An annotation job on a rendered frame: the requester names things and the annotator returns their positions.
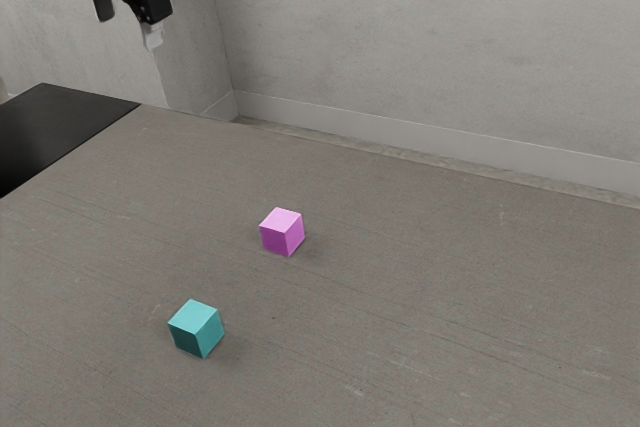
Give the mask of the pink block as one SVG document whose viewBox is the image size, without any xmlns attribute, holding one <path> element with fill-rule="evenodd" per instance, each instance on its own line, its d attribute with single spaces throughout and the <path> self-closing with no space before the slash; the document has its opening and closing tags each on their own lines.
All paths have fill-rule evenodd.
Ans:
<svg viewBox="0 0 640 427">
<path fill-rule="evenodd" d="M 267 251 L 290 257 L 305 239 L 302 214 L 275 207 L 259 224 L 259 233 Z"/>
</svg>

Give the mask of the teal block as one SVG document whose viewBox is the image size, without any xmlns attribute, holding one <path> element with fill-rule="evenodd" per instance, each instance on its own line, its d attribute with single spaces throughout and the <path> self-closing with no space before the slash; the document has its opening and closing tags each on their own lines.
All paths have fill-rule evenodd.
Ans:
<svg viewBox="0 0 640 427">
<path fill-rule="evenodd" d="M 175 346 L 205 359 L 225 335 L 219 311 L 194 299 L 187 300 L 168 320 Z"/>
</svg>

